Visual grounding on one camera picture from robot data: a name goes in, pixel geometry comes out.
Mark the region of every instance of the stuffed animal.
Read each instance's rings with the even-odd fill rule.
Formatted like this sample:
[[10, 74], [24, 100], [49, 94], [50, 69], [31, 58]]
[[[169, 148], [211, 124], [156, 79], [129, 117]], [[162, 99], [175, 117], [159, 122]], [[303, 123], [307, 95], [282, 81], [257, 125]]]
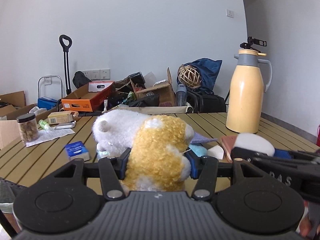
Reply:
[[97, 150], [119, 157], [132, 148], [133, 139], [141, 125], [150, 115], [115, 109], [97, 118], [92, 127]]
[[193, 135], [191, 126], [180, 118], [159, 115], [146, 119], [133, 141], [124, 190], [183, 190], [191, 171], [183, 153]]

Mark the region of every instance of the glass jar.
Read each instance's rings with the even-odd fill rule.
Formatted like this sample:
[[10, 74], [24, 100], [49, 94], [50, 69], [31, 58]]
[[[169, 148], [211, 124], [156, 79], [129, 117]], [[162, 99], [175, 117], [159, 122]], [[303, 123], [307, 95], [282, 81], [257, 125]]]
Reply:
[[39, 137], [35, 114], [23, 114], [17, 118], [17, 122], [23, 142], [32, 142]]

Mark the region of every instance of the kettle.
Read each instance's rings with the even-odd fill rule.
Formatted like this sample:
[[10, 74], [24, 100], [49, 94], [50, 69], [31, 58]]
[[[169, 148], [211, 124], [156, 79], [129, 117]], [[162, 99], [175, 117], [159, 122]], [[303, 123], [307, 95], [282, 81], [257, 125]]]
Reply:
[[[235, 132], [258, 132], [263, 93], [268, 91], [272, 80], [272, 66], [266, 56], [252, 49], [240, 49], [235, 54], [238, 59], [230, 84], [229, 109], [226, 127]], [[264, 86], [259, 63], [268, 64], [269, 80]]]

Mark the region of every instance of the baseboard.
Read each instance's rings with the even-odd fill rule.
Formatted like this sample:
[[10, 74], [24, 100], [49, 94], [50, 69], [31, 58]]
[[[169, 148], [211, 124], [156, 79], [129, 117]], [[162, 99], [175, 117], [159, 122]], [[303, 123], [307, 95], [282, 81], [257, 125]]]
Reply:
[[271, 115], [268, 115], [268, 114], [265, 114], [265, 113], [261, 113], [261, 117], [264, 118], [264, 119], [267, 119], [270, 122], [273, 122], [273, 123], [275, 123], [275, 124], [277, 124], [277, 125], [279, 125], [279, 126], [281, 126], [283, 128], [285, 128], [285, 129], [287, 129], [287, 130], [289, 130], [289, 131], [291, 131], [291, 132], [293, 132], [293, 133], [295, 133], [295, 134], [297, 134], [297, 135], [299, 135], [299, 136], [301, 136], [303, 138], [305, 138], [306, 140], [308, 140], [308, 141], [310, 141], [310, 142], [312, 142], [314, 144], [317, 142], [317, 137], [316, 136], [314, 136], [313, 134], [308, 133], [308, 132], [306, 132], [306, 131], [304, 131], [304, 130], [302, 130], [302, 129], [300, 129], [300, 128], [292, 125], [292, 124], [284, 122], [284, 121], [282, 121], [282, 120], [280, 120], [278, 118], [275, 118], [275, 117], [273, 117]]

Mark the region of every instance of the woven bamboo ball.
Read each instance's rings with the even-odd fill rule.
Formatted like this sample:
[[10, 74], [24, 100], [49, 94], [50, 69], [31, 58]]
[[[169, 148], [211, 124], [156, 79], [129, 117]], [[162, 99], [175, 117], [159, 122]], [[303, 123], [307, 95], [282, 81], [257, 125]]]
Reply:
[[191, 65], [181, 65], [179, 67], [178, 79], [182, 84], [191, 88], [198, 88], [201, 86], [201, 76], [198, 70]]

